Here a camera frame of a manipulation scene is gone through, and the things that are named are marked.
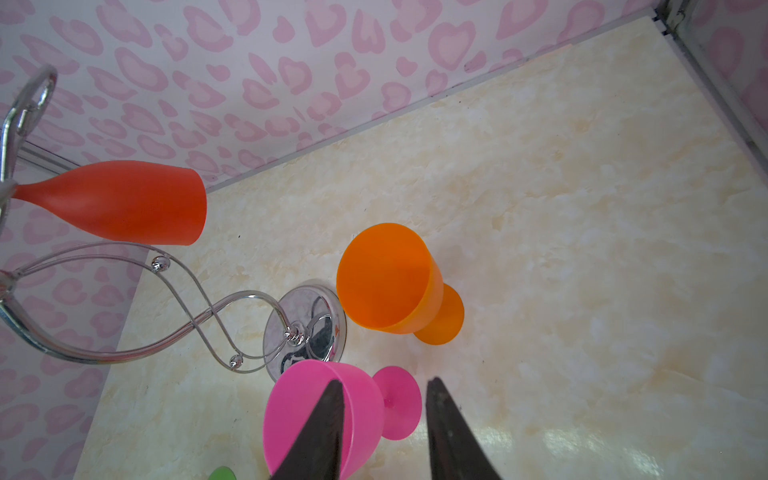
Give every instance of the marble table surface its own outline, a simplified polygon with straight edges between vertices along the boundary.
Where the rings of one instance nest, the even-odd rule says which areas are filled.
[[[428,346],[350,322],[342,361],[401,366],[423,389],[440,376],[502,478],[768,471],[768,190],[648,18],[209,202],[200,240],[171,251],[215,299],[334,284],[376,223],[419,233],[464,300],[463,330]],[[269,310],[255,305],[223,320],[259,352]],[[120,347],[183,321],[145,275]],[[219,465],[268,478],[272,386],[221,368],[195,335],[114,366],[75,478],[205,479]],[[353,476],[428,477],[423,418]]]

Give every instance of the chrome wine glass holder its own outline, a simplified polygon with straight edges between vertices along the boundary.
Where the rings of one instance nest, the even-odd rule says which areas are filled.
[[[3,121],[2,156],[0,157],[0,233],[5,225],[17,185],[13,179],[13,173],[19,148],[44,114],[55,89],[57,76],[56,69],[50,65],[40,68],[23,87]],[[154,252],[154,255],[151,261],[141,262],[120,255],[83,253],[86,249],[114,244],[142,247]],[[151,272],[168,287],[188,321],[170,335],[149,345],[117,352],[97,352],[67,345],[53,337],[30,317],[14,296],[18,281],[26,276],[63,263],[94,259],[118,260]],[[193,316],[177,290],[163,275],[174,264],[189,275],[207,304],[207,308],[196,316]],[[219,316],[219,312],[224,307],[243,299],[259,299],[273,309],[263,336],[262,355],[249,355],[238,347]],[[166,349],[194,330],[200,335],[210,354],[224,368],[236,373],[252,373],[267,368],[267,372],[275,381],[285,369],[302,359],[338,362],[346,342],[346,316],[336,294],[330,288],[317,283],[305,284],[289,291],[279,302],[264,292],[243,290],[212,303],[200,281],[184,263],[164,250],[133,242],[86,243],[45,255],[10,272],[0,270],[0,317],[14,333],[41,352],[61,360],[89,365],[110,365],[142,359]],[[225,362],[218,355],[200,328],[211,317],[216,319],[227,342],[234,350],[229,361]],[[243,369],[246,359],[261,360],[261,364],[254,368]]]

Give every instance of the pink wall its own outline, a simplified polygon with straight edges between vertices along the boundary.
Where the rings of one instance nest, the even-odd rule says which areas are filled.
[[[29,181],[30,169],[19,170],[17,178]],[[96,240],[39,207],[13,200],[0,237],[0,268],[11,270]],[[109,251],[146,258],[138,249]],[[126,263],[67,263],[23,279],[17,298],[61,341],[114,350],[139,274]],[[72,477],[107,372],[43,355],[0,323],[0,480]]]
[[[5,0],[0,101],[50,62],[34,143],[210,186],[655,3]]]
[[[690,28],[713,65],[768,131],[768,2],[700,0]]]

